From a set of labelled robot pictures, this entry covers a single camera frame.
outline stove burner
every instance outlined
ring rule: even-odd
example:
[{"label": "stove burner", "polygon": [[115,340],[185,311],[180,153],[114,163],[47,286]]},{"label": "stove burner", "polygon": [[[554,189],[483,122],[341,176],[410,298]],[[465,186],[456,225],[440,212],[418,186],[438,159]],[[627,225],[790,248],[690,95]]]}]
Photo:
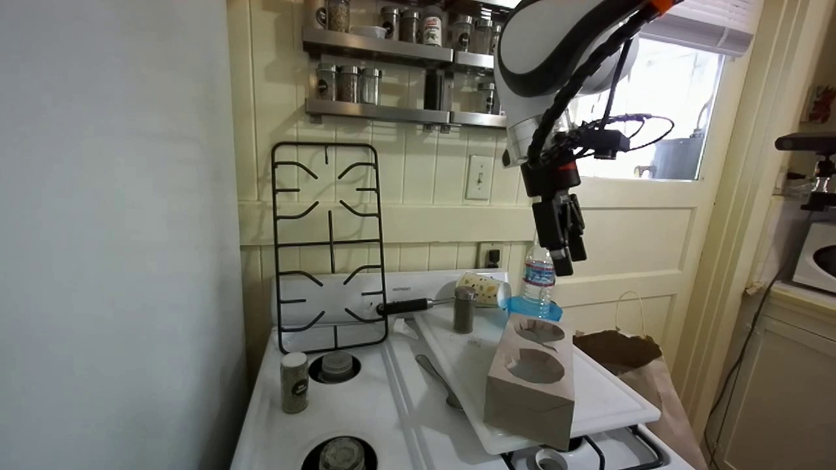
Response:
[{"label": "stove burner", "polygon": [[302,470],[376,470],[376,451],[357,436],[334,436],[313,447]]},{"label": "stove burner", "polygon": [[361,360],[349,351],[328,351],[317,357],[310,368],[310,375],[319,383],[344,383],[361,372]]}]

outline white stove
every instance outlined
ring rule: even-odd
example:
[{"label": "white stove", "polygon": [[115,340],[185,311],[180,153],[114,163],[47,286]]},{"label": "white stove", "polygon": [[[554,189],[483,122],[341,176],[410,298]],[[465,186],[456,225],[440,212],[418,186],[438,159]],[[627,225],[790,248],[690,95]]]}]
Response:
[{"label": "white stove", "polygon": [[[445,285],[456,277],[456,270],[434,270],[391,274],[388,278],[391,289],[397,289],[397,299],[415,291],[438,298],[440,281]],[[236,470],[319,468],[319,457],[311,454],[337,436],[370,444],[374,457],[366,457],[366,464],[376,461],[374,468],[379,470],[532,470],[536,458],[550,457],[550,451],[539,447],[504,457],[487,451],[468,414],[449,406],[447,389],[418,364],[415,355],[434,355],[434,350],[426,345],[426,336],[414,319],[391,319],[388,342],[346,351],[361,362],[358,375],[344,383],[319,383],[311,377],[310,406],[299,414],[287,414],[283,413],[283,351],[278,336],[273,336],[236,448]],[[649,457],[649,447],[639,441],[631,428],[597,432],[594,441],[609,454],[606,468],[654,461],[654,451]],[[690,468],[657,436],[649,432],[649,441],[665,454],[661,468]],[[588,441],[580,441],[575,451],[562,451],[553,458],[559,458],[562,468],[570,470],[600,468],[601,461]]]}]

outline spice rack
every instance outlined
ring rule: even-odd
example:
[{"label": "spice rack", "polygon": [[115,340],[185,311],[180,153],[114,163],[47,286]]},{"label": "spice rack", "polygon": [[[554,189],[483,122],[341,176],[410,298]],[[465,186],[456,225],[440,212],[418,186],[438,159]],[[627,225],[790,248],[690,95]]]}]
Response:
[{"label": "spice rack", "polygon": [[[481,0],[492,7],[516,7],[519,0]],[[462,51],[453,47],[379,39],[349,30],[330,30],[317,25],[317,9],[323,3],[307,0],[304,7],[304,50],[311,59],[325,54],[358,58],[414,68],[453,68],[453,69],[495,69],[495,54]],[[504,114],[492,112],[456,112],[456,110],[410,110],[410,106],[381,106],[366,102],[330,102],[310,95],[304,110],[311,116],[358,116],[358,120],[388,120],[388,122],[418,122],[418,125],[465,125],[465,127],[498,127],[504,129]]]}]

